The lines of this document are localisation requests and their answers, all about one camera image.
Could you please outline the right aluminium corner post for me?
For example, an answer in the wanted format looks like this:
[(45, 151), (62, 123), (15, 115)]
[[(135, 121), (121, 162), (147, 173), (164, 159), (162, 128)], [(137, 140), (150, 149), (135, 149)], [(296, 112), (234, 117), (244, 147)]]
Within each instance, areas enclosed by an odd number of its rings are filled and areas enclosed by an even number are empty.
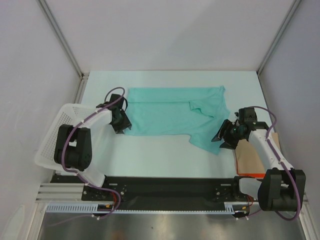
[(259, 67), (256, 71), (256, 74), (258, 77), (260, 77), (260, 75), (262, 74), (264, 68), (266, 67), (267, 63), (269, 62), (269, 60), (271, 59), (272, 55), (274, 54), (274, 52), (276, 51), (276, 48), (278, 47), (281, 39), (283, 38), (289, 24), (291, 23), (295, 13), (297, 12), (298, 8), (300, 7), (301, 3), (303, 1), (302, 0), (294, 0), (287, 12), (287, 14), (285, 15), (279, 29), (276, 32), (275, 37), (273, 38), (270, 47), (268, 48), (266, 54), (264, 55), (261, 63), (259, 64)]

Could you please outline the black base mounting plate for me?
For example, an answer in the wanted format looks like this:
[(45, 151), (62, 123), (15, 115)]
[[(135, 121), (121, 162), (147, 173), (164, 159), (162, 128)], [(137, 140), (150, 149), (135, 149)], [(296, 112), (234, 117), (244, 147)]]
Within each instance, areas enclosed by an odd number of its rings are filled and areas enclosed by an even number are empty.
[(101, 190), (83, 186), (82, 201), (99, 203), (115, 200), (119, 210), (211, 212), (231, 204), (239, 211), (258, 207), (255, 197), (241, 193), (239, 177), (234, 178), (168, 178), (108, 177)]

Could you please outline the aluminium corner post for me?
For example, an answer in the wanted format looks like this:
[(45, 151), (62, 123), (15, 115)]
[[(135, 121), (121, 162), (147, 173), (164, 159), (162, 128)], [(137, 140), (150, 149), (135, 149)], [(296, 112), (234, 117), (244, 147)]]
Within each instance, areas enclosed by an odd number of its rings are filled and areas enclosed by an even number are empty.
[(74, 71), (76, 72), (79, 81), (77, 84), (77, 88), (76, 88), (76, 93), (75, 93), (75, 97), (73, 102), (78, 104), (81, 102), (82, 98), (83, 98), (83, 94), (85, 91), (85, 87), (89, 78), (89, 72), (83, 72), (81, 70), (81, 67), (78, 63), (78, 61), (76, 60), (76, 57), (65, 37), (65, 35), (63, 34), (58, 21), (56, 20), (52, 10), (50, 9), (49, 4), (47, 3), (46, 0), (36, 0), (39, 8), (41, 9), (45, 19), (47, 20), (49, 26), (52, 29), (53, 34), (55, 35), (55, 37), (57, 38), (62, 50), (64, 51), (66, 57), (68, 58), (72, 68), (74, 69)]
[(270, 47), (268, 48), (266, 54), (264, 55), (261, 63), (259, 64), (259, 67), (256, 71), (256, 74), (258, 77), (260, 77), (260, 75), (262, 74), (264, 68), (266, 67), (267, 63), (269, 62), (269, 60), (271, 59), (272, 55), (274, 54), (274, 52), (276, 51), (276, 48), (278, 47), (281, 39), (283, 38), (289, 24), (291, 23), (295, 13), (297, 12), (298, 8), (300, 7), (301, 3), (303, 1), (302, 0), (294, 0), (287, 12), (287, 14), (285, 15), (279, 29), (276, 32), (275, 37), (273, 38)]

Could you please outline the teal green t shirt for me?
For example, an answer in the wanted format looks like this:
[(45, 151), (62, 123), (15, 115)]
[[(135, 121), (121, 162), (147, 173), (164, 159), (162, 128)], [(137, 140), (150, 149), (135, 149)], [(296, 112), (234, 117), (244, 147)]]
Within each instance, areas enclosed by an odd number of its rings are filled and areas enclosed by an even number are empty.
[(230, 115), (224, 86), (130, 88), (126, 115), (132, 126), (128, 136), (188, 135), (189, 143), (214, 155), (219, 142), (212, 142)]

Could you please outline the left aluminium corner post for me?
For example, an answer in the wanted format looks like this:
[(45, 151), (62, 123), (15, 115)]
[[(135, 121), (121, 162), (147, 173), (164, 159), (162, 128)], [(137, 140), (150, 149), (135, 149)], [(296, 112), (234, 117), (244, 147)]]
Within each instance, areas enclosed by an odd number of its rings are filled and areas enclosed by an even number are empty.
[(81, 70), (81, 67), (78, 63), (78, 61), (76, 60), (76, 57), (65, 37), (65, 35), (63, 34), (58, 21), (56, 20), (52, 10), (50, 9), (49, 4), (47, 3), (46, 0), (36, 0), (39, 8), (41, 9), (45, 19), (47, 20), (49, 26), (52, 29), (53, 34), (55, 35), (55, 37), (57, 38), (62, 50), (64, 51), (66, 57), (68, 58), (72, 68), (74, 69), (74, 71), (76, 72), (79, 81), (77, 84), (77, 88), (76, 88), (76, 93), (75, 93), (75, 97), (73, 102), (78, 104), (81, 102), (82, 98), (83, 98), (83, 94), (85, 91), (85, 87), (89, 78), (89, 72), (83, 72)]

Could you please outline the folded beige t shirt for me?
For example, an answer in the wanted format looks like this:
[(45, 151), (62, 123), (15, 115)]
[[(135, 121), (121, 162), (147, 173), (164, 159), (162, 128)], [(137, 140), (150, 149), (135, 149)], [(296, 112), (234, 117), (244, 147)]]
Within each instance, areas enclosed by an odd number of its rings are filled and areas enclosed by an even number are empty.
[[(238, 142), (238, 145), (235, 149), (235, 162), (236, 161), (250, 161), (250, 162), (255, 161), (255, 162), (261, 162), (263, 165), (263, 162), (261, 161), (256, 149), (246, 139), (240, 140)], [(266, 172), (268, 169), (272, 169), (272, 167), (267, 167), (267, 168), (264, 167), (264, 169)]]

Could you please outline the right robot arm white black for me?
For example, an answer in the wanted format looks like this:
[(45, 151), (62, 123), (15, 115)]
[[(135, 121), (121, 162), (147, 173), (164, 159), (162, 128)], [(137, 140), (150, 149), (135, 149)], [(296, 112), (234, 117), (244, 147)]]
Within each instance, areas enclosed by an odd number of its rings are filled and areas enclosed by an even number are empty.
[(242, 201), (248, 195), (258, 201), (263, 211), (300, 214), (305, 192), (306, 175), (295, 169), (283, 156), (271, 135), (271, 127), (258, 121), (255, 106), (239, 109), (234, 122), (225, 119), (212, 138), (212, 142), (222, 141), (221, 149), (235, 150), (241, 140), (250, 143), (264, 169), (262, 180), (242, 177), (230, 188), (231, 196)]

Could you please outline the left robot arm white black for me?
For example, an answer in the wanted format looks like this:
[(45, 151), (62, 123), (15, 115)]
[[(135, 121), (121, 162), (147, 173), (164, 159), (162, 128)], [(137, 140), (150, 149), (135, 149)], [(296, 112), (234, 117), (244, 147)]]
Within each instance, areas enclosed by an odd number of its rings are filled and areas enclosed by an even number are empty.
[(57, 130), (54, 162), (94, 186), (93, 194), (100, 200), (110, 196), (111, 188), (104, 184), (106, 177), (98, 170), (96, 162), (111, 146), (116, 134), (124, 134), (132, 127), (126, 114), (127, 107), (128, 101), (122, 94), (112, 93), (109, 100), (90, 109), (82, 121), (61, 124)]

